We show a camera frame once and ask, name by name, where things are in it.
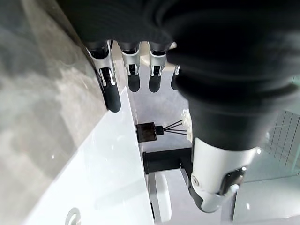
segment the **robotic hand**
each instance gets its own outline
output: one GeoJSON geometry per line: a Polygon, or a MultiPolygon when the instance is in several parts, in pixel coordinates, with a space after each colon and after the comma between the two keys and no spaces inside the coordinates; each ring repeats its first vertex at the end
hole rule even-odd
{"type": "Polygon", "coordinates": [[[138,43],[150,43],[149,88],[165,59],[193,124],[189,192],[204,212],[237,191],[277,111],[298,97],[300,3],[58,0],[81,40],[116,40],[138,90],[138,43]],[[169,51],[169,44],[177,47],[169,51]]]}

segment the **metal screw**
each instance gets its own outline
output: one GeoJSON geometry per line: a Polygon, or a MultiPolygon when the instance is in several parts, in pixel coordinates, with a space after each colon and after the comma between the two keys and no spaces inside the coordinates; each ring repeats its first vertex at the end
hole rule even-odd
{"type": "Polygon", "coordinates": [[[192,181],[193,181],[193,183],[194,183],[196,186],[199,186],[199,182],[198,182],[198,180],[196,179],[195,176],[192,176],[192,181]]]}

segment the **tiled wall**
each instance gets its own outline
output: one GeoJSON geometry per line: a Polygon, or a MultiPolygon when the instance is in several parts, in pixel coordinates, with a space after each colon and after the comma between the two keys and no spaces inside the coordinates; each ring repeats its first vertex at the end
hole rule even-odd
{"type": "MultiPolygon", "coordinates": [[[[300,144],[299,121],[299,115],[282,111],[274,123],[274,127],[269,131],[270,136],[266,137],[266,143],[263,147],[281,165],[289,169],[292,169],[300,144]]],[[[300,157],[296,159],[295,170],[298,169],[300,169],[300,157]]]]}

